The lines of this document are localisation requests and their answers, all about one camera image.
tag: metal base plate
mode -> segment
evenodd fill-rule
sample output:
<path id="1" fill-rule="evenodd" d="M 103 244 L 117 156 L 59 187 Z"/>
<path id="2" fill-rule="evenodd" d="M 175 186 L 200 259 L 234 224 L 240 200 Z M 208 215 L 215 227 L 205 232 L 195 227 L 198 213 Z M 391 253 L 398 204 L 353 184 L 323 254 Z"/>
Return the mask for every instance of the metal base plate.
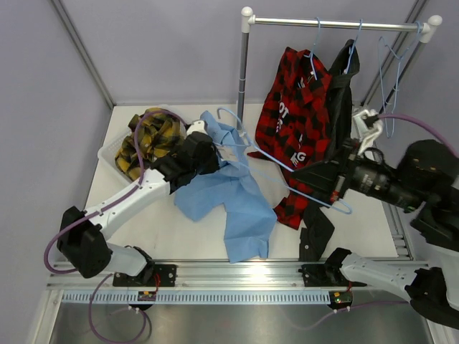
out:
<path id="1" fill-rule="evenodd" d="M 161 282 L 159 287 L 175 287 L 177 266 L 173 264 L 155 264 L 155 273 L 158 274 Z M 135 277 L 126 274 L 116 273 L 113 278 L 114 287 L 156 287 L 155 279 L 152 278 L 146 285 L 140 285 Z"/>

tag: plaid fabric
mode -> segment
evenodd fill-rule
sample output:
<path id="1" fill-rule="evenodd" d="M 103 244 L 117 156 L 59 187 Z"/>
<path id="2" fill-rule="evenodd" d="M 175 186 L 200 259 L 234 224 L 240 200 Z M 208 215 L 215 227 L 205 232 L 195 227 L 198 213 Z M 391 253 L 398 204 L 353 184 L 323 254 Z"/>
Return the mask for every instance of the plaid fabric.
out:
<path id="1" fill-rule="evenodd" d="M 155 110 L 160 110 L 160 108 L 151 107 L 143 115 Z M 116 166 L 132 181 L 136 180 L 141 172 L 134 148 L 134 130 L 143 115 L 134 115 L 129 122 L 128 127 L 132 133 L 124 139 L 115 156 Z M 181 123 L 177 118 L 166 113 L 156 113 L 142 122 L 137 139 L 143 164 L 145 168 L 148 168 L 155 158 L 161 158 L 172 148 L 181 145 L 184 136 L 181 133 Z"/>
<path id="2" fill-rule="evenodd" d="M 255 134 L 262 150 L 292 169 L 322 160 L 330 142 L 326 92 L 332 76 L 314 56 L 315 80 L 310 60 L 304 57 L 309 53 L 308 50 L 285 49 Z M 249 156 L 266 160 L 258 152 L 249 153 Z M 289 186 L 303 193 L 312 192 L 305 184 L 292 179 L 288 171 L 283 168 L 281 171 Z M 298 229 L 308 202 L 307 198 L 290 192 L 274 209 L 278 221 Z"/>

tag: light blue shirt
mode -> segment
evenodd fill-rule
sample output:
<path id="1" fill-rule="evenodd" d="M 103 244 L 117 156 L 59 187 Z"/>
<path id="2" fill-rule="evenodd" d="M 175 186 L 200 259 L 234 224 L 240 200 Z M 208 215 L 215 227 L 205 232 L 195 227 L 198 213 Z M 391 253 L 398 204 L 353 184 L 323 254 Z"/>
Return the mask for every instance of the light blue shirt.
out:
<path id="1" fill-rule="evenodd" d="M 218 123 L 211 113 L 201 119 L 207 133 L 222 145 L 243 145 L 237 130 Z M 245 147 L 231 147 L 237 160 L 248 166 Z M 190 184 L 176 191 L 176 206 L 193 221 L 199 221 L 214 207 L 224 204 L 227 223 L 224 244 L 231 263 L 256 256 L 268 258 L 269 238 L 277 216 L 262 195 L 248 168 L 238 162 L 219 159 L 220 169 L 212 174 L 196 176 Z"/>

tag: clothing rack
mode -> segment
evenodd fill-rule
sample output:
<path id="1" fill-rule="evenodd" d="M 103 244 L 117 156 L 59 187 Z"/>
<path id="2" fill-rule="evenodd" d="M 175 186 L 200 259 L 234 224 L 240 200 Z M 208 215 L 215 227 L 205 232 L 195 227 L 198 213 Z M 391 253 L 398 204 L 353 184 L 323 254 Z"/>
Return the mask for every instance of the clothing rack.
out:
<path id="1" fill-rule="evenodd" d="M 281 19 L 281 18 L 258 18 L 253 14 L 250 7 L 242 9 L 242 45 L 241 45 L 241 60 L 240 60 L 240 73 L 239 73 L 239 94 L 237 97 L 237 116 L 242 121 L 244 116 L 244 102 L 245 102 L 245 81 L 247 71 L 247 53 L 249 49 L 249 34 L 250 27 L 256 24 L 264 25 L 286 25 L 295 27 L 318 27 L 317 19 Z M 383 23 L 363 23 L 358 21 L 330 21 L 320 20 L 321 27 L 332 29 L 359 29 L 362 30 L 378 30 L 378 31 L 393 31 L 393 32 L 417 32 L 420 29 L 420 39 L 417 43 L 413 53 L 404 66 L 400 74 L 399 83 L 406 76 L 410 68 L 416 62 L 420 52 L 424 46 L 432 39 L 433 34 L 437 28 L 442 24 L 441 16 L 431 16 L 427 23 L 422 23 L 420 27 L 416 23 L 404 24 L 383 24 Z M 394 94 L 394 88 L 387 96 L 386 102 L 389 102 Z M 363 105 L 368 105 L 371 99 L 365 99 Z"/>

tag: red plaid shirt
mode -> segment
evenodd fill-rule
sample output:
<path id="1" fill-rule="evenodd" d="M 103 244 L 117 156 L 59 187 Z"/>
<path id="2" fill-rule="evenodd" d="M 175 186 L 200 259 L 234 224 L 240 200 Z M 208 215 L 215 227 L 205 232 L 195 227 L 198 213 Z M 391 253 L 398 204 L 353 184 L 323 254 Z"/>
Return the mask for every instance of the red plaid shirt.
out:
<path id="1" fill-rule="evenodd" d="M 326 108 L 326 91 L 331 81 L 322 62 L 313 57 L 317 80 L 312 75 L 308 50 L 286 48 L 278 72 L 258 120 L 255 140 L 266 153 L 292 169 L 320 161 L 330 142 L 330 121 Z M 258 152 L 254 158 L 266 159 Z M 281 168 L 288 185 L 305 194 L 312 189 L 290 178 Z M 292 191 L 275 208 L 278 221 L 298 229 L 309 200 Z"/>

